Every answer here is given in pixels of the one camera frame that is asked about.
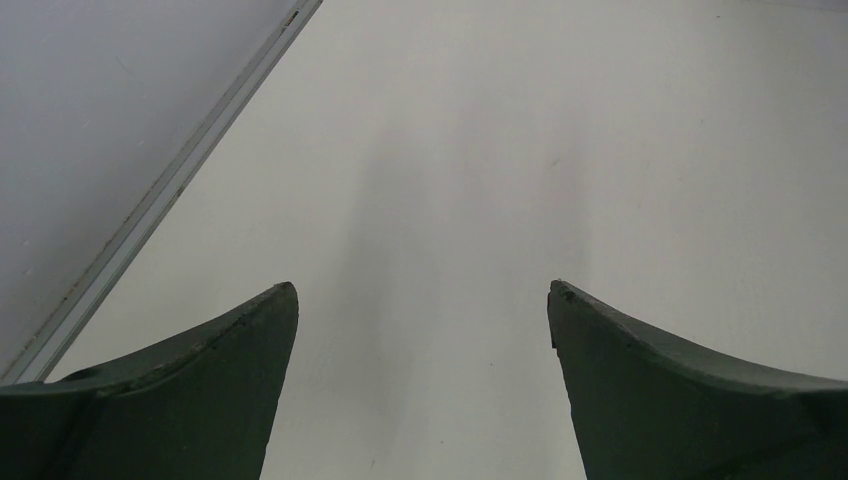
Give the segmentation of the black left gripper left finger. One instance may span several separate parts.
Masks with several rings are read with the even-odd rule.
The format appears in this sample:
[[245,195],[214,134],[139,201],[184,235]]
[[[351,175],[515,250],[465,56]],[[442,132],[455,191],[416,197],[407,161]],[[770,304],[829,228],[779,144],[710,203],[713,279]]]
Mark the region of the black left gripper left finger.
[[256,479],[297,331],[277,284],[65,378],[1,390],[5,479]]

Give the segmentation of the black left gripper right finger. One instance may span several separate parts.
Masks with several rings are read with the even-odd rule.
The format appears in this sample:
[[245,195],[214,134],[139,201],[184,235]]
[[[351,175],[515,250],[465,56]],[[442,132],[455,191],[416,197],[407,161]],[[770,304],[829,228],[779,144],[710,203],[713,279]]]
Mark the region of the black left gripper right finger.
[[555,280],[551,341],[590,479],[843,479],[847,385],[703,347]]

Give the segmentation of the aluminium frame profile left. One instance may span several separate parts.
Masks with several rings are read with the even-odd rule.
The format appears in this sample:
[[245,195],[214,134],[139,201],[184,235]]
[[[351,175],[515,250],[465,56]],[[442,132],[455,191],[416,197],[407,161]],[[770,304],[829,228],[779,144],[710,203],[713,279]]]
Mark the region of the aluminium frame profile left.
[[1,5],[1,381],[42,380],[318,9]]

